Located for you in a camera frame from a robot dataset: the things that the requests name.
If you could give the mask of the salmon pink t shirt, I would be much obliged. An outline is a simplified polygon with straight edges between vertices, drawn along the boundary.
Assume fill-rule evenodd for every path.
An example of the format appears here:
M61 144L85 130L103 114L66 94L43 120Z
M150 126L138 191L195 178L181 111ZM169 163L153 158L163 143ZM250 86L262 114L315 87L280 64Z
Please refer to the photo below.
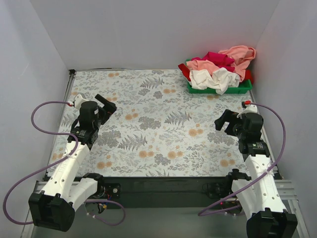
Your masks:
M234 73L240 76L240 82L244 81L245 71L249 67L251 61L255 59L257 54L254 48L247 46L234 46L228 50L219 51L218 53L226 54L228 55L228 57L234 59L234 63L232 66L235 68Z

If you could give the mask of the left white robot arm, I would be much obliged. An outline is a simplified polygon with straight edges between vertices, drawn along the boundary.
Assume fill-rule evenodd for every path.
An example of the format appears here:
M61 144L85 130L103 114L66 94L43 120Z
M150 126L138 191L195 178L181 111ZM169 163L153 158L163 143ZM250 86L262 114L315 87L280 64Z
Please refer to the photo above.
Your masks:
M93 101L77 95L73 107L78 109L79 116L67 139L64 152L67 158L58 164L42 190L32 193L28 201L35 226L62 232L70 229L82 203L91 196L101 198L105 194L103 176L97 173L84 175L76 186L72 183L96 142L101 125L116 111L115 104L99 94Z

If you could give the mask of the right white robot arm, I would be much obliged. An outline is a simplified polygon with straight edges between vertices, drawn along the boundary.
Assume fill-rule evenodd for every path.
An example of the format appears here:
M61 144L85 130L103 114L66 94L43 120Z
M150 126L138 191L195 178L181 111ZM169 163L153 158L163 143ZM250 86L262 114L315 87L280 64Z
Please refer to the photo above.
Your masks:
M249 175L233 170L224 191L237 197L247 217L246 231L249 238L290 238L298 221L287 211L282 202L270 170L271 160L267 144L261 139L264 119L255 106L242 113L225 110L215 120L216 130L228 123L225 133L238 138Z

